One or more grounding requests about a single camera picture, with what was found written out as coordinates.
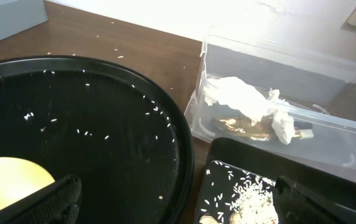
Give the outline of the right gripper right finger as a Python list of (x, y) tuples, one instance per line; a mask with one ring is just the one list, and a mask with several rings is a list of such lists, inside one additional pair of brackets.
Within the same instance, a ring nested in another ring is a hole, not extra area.
[(276, 179), (273, 206), (279, 224), (356, 224), (356, 210), (327, 200), (285, 176)]

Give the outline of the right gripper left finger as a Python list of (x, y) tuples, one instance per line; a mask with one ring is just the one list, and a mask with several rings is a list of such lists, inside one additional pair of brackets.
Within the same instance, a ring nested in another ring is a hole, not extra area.
[(82, 182), (66, 175), (0, 210), (0, 224), (75, 224), (82, 199)]

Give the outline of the food scraps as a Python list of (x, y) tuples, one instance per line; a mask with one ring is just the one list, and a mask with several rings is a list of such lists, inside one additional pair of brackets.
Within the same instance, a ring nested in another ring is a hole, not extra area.
[(278, 223), (275, 181), (221, 161), (209, 162), (194, 223)]

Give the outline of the yellow bowl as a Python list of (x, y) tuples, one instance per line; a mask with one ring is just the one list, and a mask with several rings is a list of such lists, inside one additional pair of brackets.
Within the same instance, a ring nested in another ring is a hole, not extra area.
[(0, 157), (0, 210), (54, 182), (52, 175), (35, 162)]

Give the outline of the gold snack wrapper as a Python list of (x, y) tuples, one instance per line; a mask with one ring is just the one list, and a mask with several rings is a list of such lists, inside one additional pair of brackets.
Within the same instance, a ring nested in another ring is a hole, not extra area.
[[(272, 121), (272, 117), (267, 116), (261, 122), (257, 122), (252, 126), (251, 120), (244, 115), (212, 119), (213, 125), (221, 131), (238, 138), (247, 138), (254, 141), (270, 141), (278, 138), (272, 128)], [(293, 139), (313, 138), (312, 128), (313, 125), (311, 123), (295, 121)]]

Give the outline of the white napkin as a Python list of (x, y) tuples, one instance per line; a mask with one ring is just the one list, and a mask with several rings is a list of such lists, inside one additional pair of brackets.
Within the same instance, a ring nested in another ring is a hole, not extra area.
[(238, 110), (250, 119), (255, 126), (265, 116), (273, 115), (272, 129), (283, 144), (289, 144), (295, 135), (294, 120), (288, 115), (289, 103), (280, 99), (278, 89), (270, 89), (265, 98), (254, 86), (238, 77), (225, 77), (218, 80), (209, 78), (209, 85), (204, 87), (209, 106), (214, 103), (227, 105)]

